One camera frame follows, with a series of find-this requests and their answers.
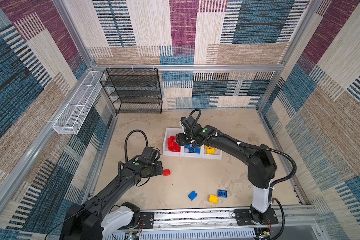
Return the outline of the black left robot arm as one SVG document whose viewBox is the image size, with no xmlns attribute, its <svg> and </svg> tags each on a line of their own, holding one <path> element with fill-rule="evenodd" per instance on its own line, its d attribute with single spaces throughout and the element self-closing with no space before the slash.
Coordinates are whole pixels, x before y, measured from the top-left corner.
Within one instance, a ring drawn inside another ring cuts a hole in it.
<svg viewBox="0 0 360 240">
<path fill-rule="evenodd" d="M 112 210 L 115 203 L 141 179 L 162 175 L 158 149 L 145 147 L 126 163 L 118 164 L 117 176 L 98 194 L 83 203 L 74 204 L 66 213 L 61 240 L 102 240 L 120 228 L 140 227 L 140 208 L 125 202 Z"/>
</svg>

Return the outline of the red lego brick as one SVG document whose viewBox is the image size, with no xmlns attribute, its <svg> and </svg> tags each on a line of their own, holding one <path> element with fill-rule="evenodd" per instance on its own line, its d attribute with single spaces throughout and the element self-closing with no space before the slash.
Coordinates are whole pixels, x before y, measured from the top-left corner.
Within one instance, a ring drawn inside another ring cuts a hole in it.
<svg viewBox="0 0 360 240">
<path fill-rule="evenodd" d="M 170 176 L 171 175 L 171 170 L 169 169 L 166 169 L 166 170 L 163 170 L 163 176 Z"/>
<path fill-rule="evenodd" d="M 171 143 L 176 143 L 176 137 L 175 136 L 170 136 L 167 139 L 167 145 L 169 146 Z"/>
<path fill-rule="evenodd" d="M 171 152 L 180 152 L 181 151 L 181 147 L 177 144 L 177 143 L 171 143 L 169 146 L 168 146 L 169 150 Z"/>
</svg>

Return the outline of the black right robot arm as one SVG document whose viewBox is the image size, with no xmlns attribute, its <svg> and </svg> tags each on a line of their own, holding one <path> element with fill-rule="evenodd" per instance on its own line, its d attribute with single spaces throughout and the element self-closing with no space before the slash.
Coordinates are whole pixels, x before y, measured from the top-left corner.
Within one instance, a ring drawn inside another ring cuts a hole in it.
<svg viewBox="0 0 360 240">
<path fill-rule="evenodd" d="M 264 214 L 268 211 L 277 165 L 266 145 L 258 147 L 245 144 L 211 126 L 202 129 L 193 137 L 191 131 L 183 131 L 176 135 L 176 142 L 179 146 L 205 145 L 216 148 L 243 162 L 248 166 L 247 177 L 254 189 L 252 212 Z"/>
</svg>

